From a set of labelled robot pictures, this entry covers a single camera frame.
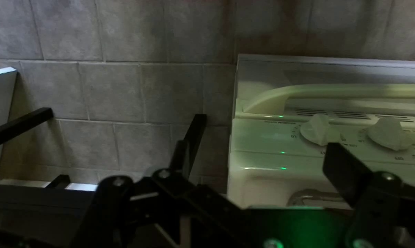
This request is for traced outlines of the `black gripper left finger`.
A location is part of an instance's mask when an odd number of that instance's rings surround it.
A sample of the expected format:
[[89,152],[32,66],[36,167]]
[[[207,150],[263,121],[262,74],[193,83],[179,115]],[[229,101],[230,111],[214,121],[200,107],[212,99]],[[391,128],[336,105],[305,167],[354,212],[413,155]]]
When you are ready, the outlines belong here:
[[234,223],[244,212],[207,184],[189,180],[207,125],[205,114],[196,114],[182,139],[176,141],[169,165],[153,173],[153,181],[164,196],[165,209],[193,213],[197,217]]

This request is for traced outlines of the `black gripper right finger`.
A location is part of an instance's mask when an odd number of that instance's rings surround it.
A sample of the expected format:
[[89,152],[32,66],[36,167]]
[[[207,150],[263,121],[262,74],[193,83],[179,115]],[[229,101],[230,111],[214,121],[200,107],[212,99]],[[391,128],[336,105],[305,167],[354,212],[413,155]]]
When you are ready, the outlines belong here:
[[346,147],[329,143],[322,173],[354,209],[346,235],[391,239],[397,227],[415,238],[415,185],[389,170],[372,170]]

